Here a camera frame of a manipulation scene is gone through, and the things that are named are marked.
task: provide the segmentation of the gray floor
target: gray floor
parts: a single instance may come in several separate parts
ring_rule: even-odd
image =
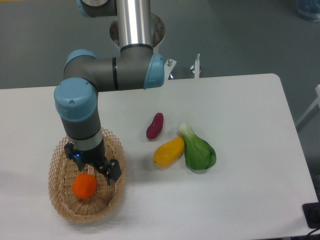
[[[294,121],[320,84],[320,23],[297,15],[295,0],[151,0],[165,24],[160,53],[190,78],[197,53],[203,77],[277,74]],[[117,57],[113,17],[84,18],[76,0],[0,2],[0,89],[55,86],[68,54]],[[311,174],[320,174],[320,113],[299,138]]]

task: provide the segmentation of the black cable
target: black cable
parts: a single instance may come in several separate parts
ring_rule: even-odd
[[[307,239],[310,237],[311,234],[313,234],[314,232],[319,231],[319,230],[320,230],[320,227],[312,230],[311,232],[309,232],[309,233],[304,237],[304,240],[307,240]]]

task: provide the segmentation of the blue joint cap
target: blue joint cap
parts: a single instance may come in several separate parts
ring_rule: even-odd
[[[154,54],[146,72],[143,89],[158,88],[165,83],[164,60],[160,54]]]
[[[84,10],[84,7],[81,4],[81,0],[76,0],[76,4],[78,4],[78,8],[82,14],[82,16],[86,18],[91,18],[91,16],[88,15],[88,13]]]
[[[297,0],[296,7],[306,13],[320,14],[320,0]]]
[[[80,77],[71,77],[60,82],[53,95],[57,112],[61,118],[69,122],[86,120],[98,105],[94,88]]]
[[[80,57],[80,56],[92,56],[94,57],[95,59],[97,58],[97,56],[92,52],[92,51],[89,51],[89,50],[86,50],[86,49],[77,49],[77,50],[74,50],[72,51],[68,57],[66,58],[66,62],[65,62],[65,65],[64,65],[64,68],[66,68],[67,64],[74,58],[76,57]]]

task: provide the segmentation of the robotic arm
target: robotic arm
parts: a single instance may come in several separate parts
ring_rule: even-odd
[[[77,0],[88,17],[118,16],[120,57],[97,59],[85,49],[70,53],[64,80],[55,88],[54,99],[69,142],[66,157],[79,171],[86,164],[103,174],[107,183],[117,181],[121,169],[107,159],[98,113],[98,92],[161,87],[164,61],[153,53],[150,0]]]

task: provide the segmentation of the silver metal tube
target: silver metal tube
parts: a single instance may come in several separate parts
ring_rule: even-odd
[[[116,0],[120,49],[131,44],[153,46],[150,0]]]

